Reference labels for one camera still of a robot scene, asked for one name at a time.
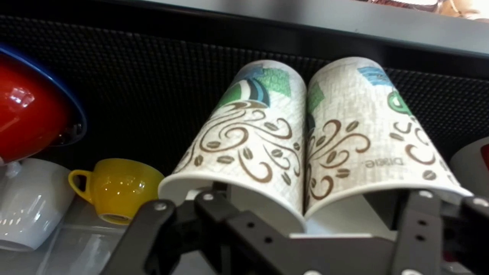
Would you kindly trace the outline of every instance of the blue bowl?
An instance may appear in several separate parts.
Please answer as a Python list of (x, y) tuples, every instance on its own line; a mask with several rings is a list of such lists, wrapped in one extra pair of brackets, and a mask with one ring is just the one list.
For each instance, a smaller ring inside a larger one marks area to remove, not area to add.
[(80, 103), (76, 100), (74, 94), (67, 89), (67, 86), (56, 78), (51, 72), (45, 68), (38, 65), (36, 61), (30, 60), (28, 57), (0, 45), (0, 55), (7, 57), (10, 60), (18, 61), (19, 65), (28, 68), (30, 71), (36, 72), (41, 78), (44, 78), (48, 84), (56, 87), (59, 94), (71, 104), (71, 110), (74, 110), (74, 120), (71, 124), (71, 130), (67, 135), (62, 135), (60, 141), (53, 144), (54, 147), (65, 147), (79, 142), (86, 135), (86, 113), (83, 112)]

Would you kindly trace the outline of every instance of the red bowl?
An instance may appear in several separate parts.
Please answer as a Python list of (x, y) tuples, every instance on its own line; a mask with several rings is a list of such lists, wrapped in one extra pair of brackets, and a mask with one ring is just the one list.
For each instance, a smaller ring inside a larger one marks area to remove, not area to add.
[(70, 126), (70, 104), (42, 77), (0, 57), (0, 164), (53, 144)]

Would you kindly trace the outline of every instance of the yellow cup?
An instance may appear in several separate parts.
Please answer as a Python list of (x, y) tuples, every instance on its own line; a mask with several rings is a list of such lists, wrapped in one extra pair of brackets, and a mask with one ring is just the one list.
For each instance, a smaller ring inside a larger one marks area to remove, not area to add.
[(128, 225), (141, 204), (157, 199), (161, 179), (152, 167), (129, 159), (103, 159), (93, 171), (73, 170), (68, 175), (74, 193), (91, 204), (102, 220), (112, 225)]

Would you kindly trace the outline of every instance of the black perforated surface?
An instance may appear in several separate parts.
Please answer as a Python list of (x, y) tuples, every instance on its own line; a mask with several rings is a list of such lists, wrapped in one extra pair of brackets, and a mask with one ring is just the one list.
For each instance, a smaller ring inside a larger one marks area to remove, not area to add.
[[(308, 81), (328, 61), (5, 16), (0, 16), (0, 42), (56, 72), (86, 107), (86, 138), (42, 158), (67, 167), (131, 158), (164, 175), (242, 65), (279, 60)], [(452, 153), (489, 135), (489, 81), (387, 72), (441, 150)]]

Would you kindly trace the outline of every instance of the cup with brown swirl pattern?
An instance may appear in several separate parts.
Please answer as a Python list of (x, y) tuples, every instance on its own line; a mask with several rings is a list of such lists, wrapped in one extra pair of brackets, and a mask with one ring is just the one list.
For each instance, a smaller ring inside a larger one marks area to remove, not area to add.
[(326, 207), (368, 193), (470, 194), (371, 60), (342, 58), (316, 72), (306, 92), (306, 121), (306, 220), (326, 223)]
[(259, 60), (238, 71), (158, 197), (219, 182), (239, 210), (282, 233), (302, 231), (305, 84), (287, 65)]

